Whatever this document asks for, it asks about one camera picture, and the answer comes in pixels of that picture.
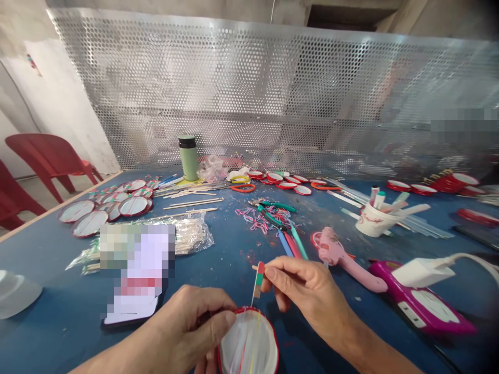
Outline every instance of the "table surface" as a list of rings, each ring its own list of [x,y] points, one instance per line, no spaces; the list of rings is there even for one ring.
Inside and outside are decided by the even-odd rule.
[[[171,173],[162,172],[164,176]],[[99,189],[145,178],[149,174],[156,176],[159,172],[126,171]],[[197,207],[218,208],[206,214],[215,244],[191,256],[176,258],[175,276],[169,280],[164,302],[183,284],[223,288],[239,306],[251,302],[255,281],[252,264],[267,262],[284,254],[275,232],[263,235],[260,230],[251,231],[251,224],[235,214],[235,209],[244,209],[252,198],[263,197],[298,209],[292,219],[303,224],[305,235],[301,237],[311,260],[318,261],[319,258],[309,240],[310,234],[327,225],[335,229],[346,251],[356,255],[357,262],[365,268],[369,266],[368,259],[407,262],[415,257],[443,257],[456,252],[493,253],[457,233],[452,239],[434,239],[396,227],[393,237],[370,238],[358,232],[354,227],[355,220],[340,210],[346,208],[357,213],[357,209],[325,191],[314,190],[311,196],[301,196],[260,182],[256,184],[256,191],[250,194],[230,189],[217,191],[225,198],[222,203]],[[369,194],[372,182],[349,181],[347,184]],[[384,190],[389,202],[398,195],[389,189]],[[175,202],[200,199],[187,196]],[[448,230],[456,225],[453,213],[461,207],[489,214],[496,210],[470,198],[445,194],[433,197],[412,194],[410,203],[430,203],[432,209],[418,215]],[[185,208],[162,209],[169,204],[169,199],[156,198],[154,209],[144,217],[185,211]],[[100,329],[101,314],[107,298],[112,295],[112,279],[99,273],[81,276],[80,266],[64,270],[83,249],[89,247],[91,238],[73,237],[71,226],[60,223],[57,213],[41,218],[0,243],[0,268],[22,274],[44,287],[33,305],[10,319],[0,320],[2,372],[67,372],[129,334],[103,333]],[[380,295],[363,288],[341,268],[330,269],[353,310],[381,338],[423,372],[452,372],[428,346],[427,340],[421,339]],[[491,318],[492,302],[497,300],[497,289],[492,277],[472,261],[459,260],[453,270],[457,276],[434,285],[432,289],[455,309],[480,317],[475,323],[479,332],[474,336],[450,337],[439,347],[462,372],[478,372],[477,362],[484,362],[484,355],[488,352],[485,349],[488,331],[491,330],[488,319]],[[281,352],[279,373],[326,373],[333,368],[335,372],[356,372],[315,334],[297,308],[280,313],[272,293],[263,295],[258,307],[268,316],[277,334]]]

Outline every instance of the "white stick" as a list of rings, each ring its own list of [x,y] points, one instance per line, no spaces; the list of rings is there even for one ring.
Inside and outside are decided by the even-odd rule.
[[[217,198],[213,198],[213,199],[198,200],[198,201],[195,201],[195,202],[184,202],[184,203],[170,204],[170,206],[185,205],[185,204],[194,204],[194,203],[205,203],[205,202],[209,202],[209,201],[213,201],[213,200],[219,200],[219,199],[220,198],[217,197]]]
[[[394,216],[404,217],[414,213],[419,213],[420,211],[428,210],[429,208],[431,208],[431,205],[419,204],[407,209],[399,210],[394,214]]]
[[[167,210],[167,209],[176,209],[176,208],[187,208],[187,207],[190,207],[190,206],[194,206],[194,205],[202,205],[202,204],[211,204],[211,203],[220,203],[221,201],[224,201],[224,199],[220,199],[220,200],[215,200],[215,201],[209,201],[209,202],[205,202],[205,203],[196,203],[196,204],[187,204],[187,205],[177,205],[177,206],[170,206],[168,208],[163,208],[163,210]]]

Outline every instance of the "plastic packet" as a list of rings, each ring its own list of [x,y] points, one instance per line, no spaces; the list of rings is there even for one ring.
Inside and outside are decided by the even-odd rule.
[[[229,168],[224,167],[224,160],[217,155],[210,155],[200,162],[198,177],[213,182],[225,179],[228,171]]]

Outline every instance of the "cup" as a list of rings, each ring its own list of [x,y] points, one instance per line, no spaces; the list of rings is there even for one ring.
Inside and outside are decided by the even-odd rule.
[[[371,204],[367,204],[360,213],[360,218],[355,224],[357,230],[370,237],[379,237],[390,227],[400,222],[404,217],[392,216],[382,213]]]

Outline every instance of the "metal mesh panel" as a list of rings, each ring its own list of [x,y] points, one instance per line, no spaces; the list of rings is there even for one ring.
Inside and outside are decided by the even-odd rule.
[[[477,173],[497,152],[497,44],[49,14],[124,169],[179,165],[182,133],[234,166],[348,176]]]

